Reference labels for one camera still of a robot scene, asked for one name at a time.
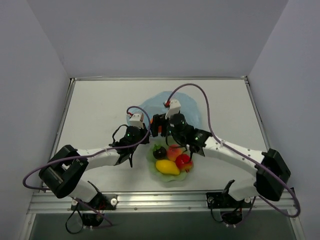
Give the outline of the blue printed plastic bag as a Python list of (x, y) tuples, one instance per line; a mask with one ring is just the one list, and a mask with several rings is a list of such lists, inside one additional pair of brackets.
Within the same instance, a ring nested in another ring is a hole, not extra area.
[[(167, 113), (167, 108), (164, 106), (164, 102), (168, 99), (170, 91), (162, 91), (151, 97), (142, 97), (140, 95), (134, 97), (127, 94), (125, 99), (128, 102), (128, 106), (139, 106), (144, 109), (148, 114), (150, 120), (154, 115), (161, 115)], [(201, 128), (203, 126), (202, 114), (198, 108), (197, 102), (185, 93), (177, 92), (173, 95), (171, 100), (178, 100), (181, 108), (180, 112), (184, 115), (188, 124)]]

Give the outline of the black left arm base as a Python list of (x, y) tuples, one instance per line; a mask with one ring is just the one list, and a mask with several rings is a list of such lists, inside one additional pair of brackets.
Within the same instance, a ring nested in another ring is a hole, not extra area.
[(98, 192), (90, 201), (84, 202), (73, 197), (75, 203), (74, 210), (79, 214), (84, 228), (104, 229), (114, 227), (115, 224), (106, 217), (105, 211), (114, 211), (117, 208), (117, 195), (104, 195)]

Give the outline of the red green fake fruit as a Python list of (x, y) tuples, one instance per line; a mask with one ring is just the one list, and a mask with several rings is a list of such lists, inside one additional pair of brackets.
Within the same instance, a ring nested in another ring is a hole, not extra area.
[(164, 160), (167, 157), (167, 150), (162, 145), (155, 144), (152, 149), (152, 154), (156, 160)]

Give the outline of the orange fake fruit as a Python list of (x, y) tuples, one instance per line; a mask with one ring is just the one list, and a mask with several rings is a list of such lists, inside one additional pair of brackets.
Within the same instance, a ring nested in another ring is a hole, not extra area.
[(175, 162), (176, 158), (183, 153), (183, 148), (179, 147), (177, 144), (172, 144), (168, 147), (166, 151), (167, 159)]

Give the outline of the red fake apple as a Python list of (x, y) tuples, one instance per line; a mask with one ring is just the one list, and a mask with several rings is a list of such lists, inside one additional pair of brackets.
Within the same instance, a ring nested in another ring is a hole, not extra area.
[(194, 165), (190, 156), (184, 153), (176, 157), (175, 164), (181, 172), (186, 173), (190, 172)]

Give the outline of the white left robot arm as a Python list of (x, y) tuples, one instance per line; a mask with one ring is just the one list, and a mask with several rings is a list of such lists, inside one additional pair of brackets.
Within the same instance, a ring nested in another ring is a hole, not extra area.
[(137, 146), (127, 148), (133, 144), (148, 144), (148, 129), (143, 124), (142, 128), (127, 126), (124, 136), (109, 144), (111, 150), (104, 149), (76, 149), (71, 145), (63, 146), (50, 160), (54, 162), (60, 158), (69, 158), (65, 162), (56, 162), (42, 168), (38, 176), (46, 186), (58, 198), (72, 197), (82, 200), (83, 204), (90, 210), (100, 206), (100, 191), (89, 181), (84, 181), (82, 176), (85, 171), (103, 166), (117, 166), (129, 161), (133, 165), (133, 154)]

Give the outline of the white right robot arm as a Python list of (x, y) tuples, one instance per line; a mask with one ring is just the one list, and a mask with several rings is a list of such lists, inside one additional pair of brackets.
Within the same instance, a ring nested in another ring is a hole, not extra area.
[(171, 136), (191, 156), (197, 154), (224, 161), (252, 175), (248, 182), (236, 182), (234, 179), (228, 182), (222, 200), (230, 207), (254, 196), (279, 201), (291, 176), (291, 171), (277, 150), (270, 148), (263, 152), (224, 141), (209, 131), (188, 124), (181, 113), (171, 117), (166, 114), (154, 115), (150, 130), (154, 137)]

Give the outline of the yellow fake fruit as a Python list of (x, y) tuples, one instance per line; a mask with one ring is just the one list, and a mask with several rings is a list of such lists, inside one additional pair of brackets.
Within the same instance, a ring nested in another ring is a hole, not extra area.
[(155, 167), (160, 173), (165, 175), (178, 176), (181, 173), (176, 163), (167, 159), (157, 160)]

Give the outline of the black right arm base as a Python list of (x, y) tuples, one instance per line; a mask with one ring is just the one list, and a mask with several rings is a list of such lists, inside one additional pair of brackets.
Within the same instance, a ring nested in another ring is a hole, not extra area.
[(207, 207), (210, 215), (216, 223), (225, 224), (225, 226), (236, 228), (249, 216), (253, 209), (256, 198), (245, 198), (243, 200), (234, 200), (222, 192), (207, 192)]

